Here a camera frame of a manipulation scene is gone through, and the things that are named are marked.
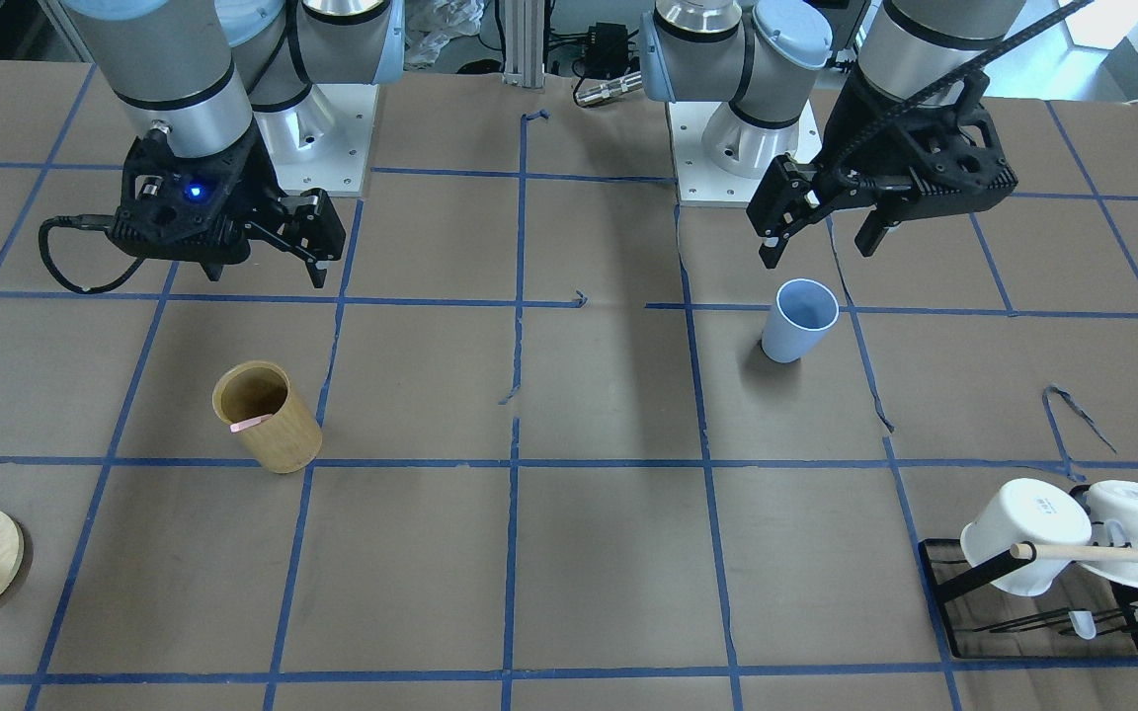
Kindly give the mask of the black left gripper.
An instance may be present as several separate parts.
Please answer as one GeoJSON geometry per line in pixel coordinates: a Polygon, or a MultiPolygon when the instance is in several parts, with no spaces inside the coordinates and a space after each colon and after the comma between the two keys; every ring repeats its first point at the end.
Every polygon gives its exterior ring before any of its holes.
{"type": "Polygon", "coordinates": [[[940,107],[904,113],[853,150],[842,162],[846,174],[859,174],[859,190],[850,195],[849,187],[828,176],[832,158],[872,119],[899,104],[853,68],[830,113],[818,163],[798,162],[793,154],[773,157],[747,202],[747,220],[762,240],[759,257],[765,268],[777,267],[791,237],[808,224],[814,207],[807,197],[818,170],[820,202],[842,197],[841,208],[876,208],[856,233],[856,247],[866,258],[902,220],[988,210],[1011,197],[1017,174],[992,117],[980,104],[989,77],[978,69],[971,81],[971,90],[956,86],[954,98],[940,107]]]}

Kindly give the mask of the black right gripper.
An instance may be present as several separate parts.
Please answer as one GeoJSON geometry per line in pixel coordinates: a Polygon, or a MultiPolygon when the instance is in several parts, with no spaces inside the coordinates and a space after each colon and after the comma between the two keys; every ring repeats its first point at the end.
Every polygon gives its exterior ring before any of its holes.
{"type": "Polygon", "coordinates": [[[198,263],[209,280],[250,257],[250,240],[297,257],[312,287],[325,287],[343,257],[345,228],[325,190],[284,195],[256,122],[233,144],[176,156],[162,127],[135,139],[122,167],[110,242],[145,261],[198,263]]]}

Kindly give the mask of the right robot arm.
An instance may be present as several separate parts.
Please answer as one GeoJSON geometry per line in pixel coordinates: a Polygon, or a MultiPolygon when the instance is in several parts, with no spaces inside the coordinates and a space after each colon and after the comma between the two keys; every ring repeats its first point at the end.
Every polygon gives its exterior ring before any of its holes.
{"type": "Polygon", "coordinates": [[[391,84],[405,66],[402,1],[67,1],[135,127],[109,215],[38,230],[43,264],[63,226],[101,231],[131,268],[196,263],[211,280],[256,240],[303,262],[315,287],[343,258],[345,228],[318,179],[281,166],[354,159],[354,131],[324,86],[391,84]]]}

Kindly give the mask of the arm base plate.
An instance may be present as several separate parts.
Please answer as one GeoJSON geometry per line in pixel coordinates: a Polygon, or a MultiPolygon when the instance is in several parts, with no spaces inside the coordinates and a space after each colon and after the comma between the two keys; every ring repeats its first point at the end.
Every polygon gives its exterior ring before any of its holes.
{"type": "Polygon", "coordinates": [[[682,206],[744,207],[773,157],[813,162],[822,141],[813,105],[787,127],[747,124],[727,104],[668,104],[670,147],[682,206]]]}
{"type": "Polygon", "coordinates": [[[284,193],[322,189],[333,198],[360,198],[365,192],[379,96],[374,85],[316,85],[296,107],[254,113],[284,193]]]}

